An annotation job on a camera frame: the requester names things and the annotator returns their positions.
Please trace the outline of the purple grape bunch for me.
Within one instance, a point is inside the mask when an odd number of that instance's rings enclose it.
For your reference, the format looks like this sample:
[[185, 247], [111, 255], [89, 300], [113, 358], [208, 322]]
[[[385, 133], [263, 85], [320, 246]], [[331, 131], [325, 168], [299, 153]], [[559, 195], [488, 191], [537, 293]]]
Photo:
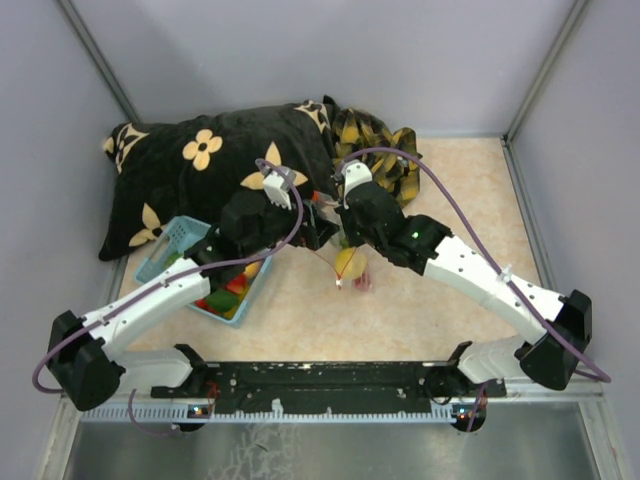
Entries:
[[369, 269], [366, 269], [358, 278], [355, 278], [351, 286], [360, 292], [369, 292], [373, 287], [372, 275]]

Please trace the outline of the yellow lemon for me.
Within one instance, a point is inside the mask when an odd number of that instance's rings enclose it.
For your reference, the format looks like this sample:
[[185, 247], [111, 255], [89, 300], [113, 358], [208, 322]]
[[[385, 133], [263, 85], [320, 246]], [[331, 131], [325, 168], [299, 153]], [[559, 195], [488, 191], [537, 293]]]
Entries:
[[334, 269], [340, 279], [357, 280], [367, 268], [366, 256], [355, 247], [341, 250], [335, 257]]

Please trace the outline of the clear zip bag orange zipper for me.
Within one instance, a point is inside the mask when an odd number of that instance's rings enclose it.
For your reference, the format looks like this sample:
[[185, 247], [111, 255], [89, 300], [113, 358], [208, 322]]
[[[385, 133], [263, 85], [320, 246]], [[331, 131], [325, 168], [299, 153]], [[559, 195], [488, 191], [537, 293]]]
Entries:
[[[327, 263], [333, 270], [335, 285], [338, 290], [340, 291], [348, 290], [348, 289], [356, 290], [351, 286], [351, 283], [353, 280], [345, 281], [343, 279], [340, 279], [339, 275], [334, 269], [334, 262], [335, 262], [336, 255], [343, 249], [355, 247], [349, 244], [347, 235], [342, 225], [341, 218], [335, 210], [335, 208], [338, 206], [338, 203], [332, 200], [329, 195], [318, 192], [318, 191], [313, 192], [313, 195], [311, 197], [311, 202], [312, 202], [312, 205], [317, 209], [320, 217], [323, 220], [328, 220], [329, 222], [338, 226], [338, 231], [336, 233], [333, 233], [328, 240], [332, 248], [335, 250], [332, 256], [329, 258], [325, 258], [322, 255], [319, 255], [318, 253], [315, 253], [315, 255], [318, 258], [322, 259], [325, 263]], [[365, 255], [364, 251], [360, 247], [355, 247], [355, 248], [358, 248]]]

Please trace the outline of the orange peach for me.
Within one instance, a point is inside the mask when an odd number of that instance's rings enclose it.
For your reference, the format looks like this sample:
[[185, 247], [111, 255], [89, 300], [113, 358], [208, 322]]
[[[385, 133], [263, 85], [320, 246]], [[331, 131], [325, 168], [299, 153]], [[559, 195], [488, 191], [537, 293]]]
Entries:
[[262, 261], [256, 261], [256, 262], [248, 264], [245, 267], [245, 270], [244, 270], [245, 277], [247, 279], [255, 278], [258, 275], [258, 273], [260, 272], [260, 270], [262, 268], [262, 264], [263, 264]]

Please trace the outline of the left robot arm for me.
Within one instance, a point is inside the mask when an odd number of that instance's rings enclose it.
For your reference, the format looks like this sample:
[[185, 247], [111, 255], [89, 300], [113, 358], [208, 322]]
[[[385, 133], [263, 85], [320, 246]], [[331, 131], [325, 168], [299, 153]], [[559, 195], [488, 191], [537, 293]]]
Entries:
[[208, 373], [196, 365], [193, 351], [179, 346], [137, 353], [129, 346], [170, 314], [226, 286], [246, 265], [286, 245], [317, 250], [338, 229], [309, 200], [283, 208], [257, 191], [240, 191], [219, 222], [137, 290], [82, 316], [60, 314], [42, 365], [80, 411], [123, 390], [165, 387], [197, 396], [207, 387]]

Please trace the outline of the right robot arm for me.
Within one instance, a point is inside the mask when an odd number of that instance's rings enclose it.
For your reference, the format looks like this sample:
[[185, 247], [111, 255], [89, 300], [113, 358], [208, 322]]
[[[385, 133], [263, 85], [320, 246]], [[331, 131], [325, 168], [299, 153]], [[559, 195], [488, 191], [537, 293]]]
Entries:
[[349, 238], [395, 266], [440, 281], [509, 324], [516, 335], [464, 347], [446, 372], [448, 387], [470, 395], [481, 383], [520, 375], [561, 391], [592, 335], [592, 301], [579, 290], [563, 296], [510, 272], [495, 271], [449, 227], [427, 215], [407, 216], [375, 182], [351, 189], [340, 216]]

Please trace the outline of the red cherry tomato bunch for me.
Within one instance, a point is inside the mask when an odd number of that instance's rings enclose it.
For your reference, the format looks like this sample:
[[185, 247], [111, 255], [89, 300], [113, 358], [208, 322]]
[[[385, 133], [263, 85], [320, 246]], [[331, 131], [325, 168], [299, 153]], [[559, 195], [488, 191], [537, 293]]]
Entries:
[[249, 288], [249, 278], [245, 274], [240, 274], [225, 287], [196, 300], [194, 306], [213, 315], [231, 319], [248, 294]]

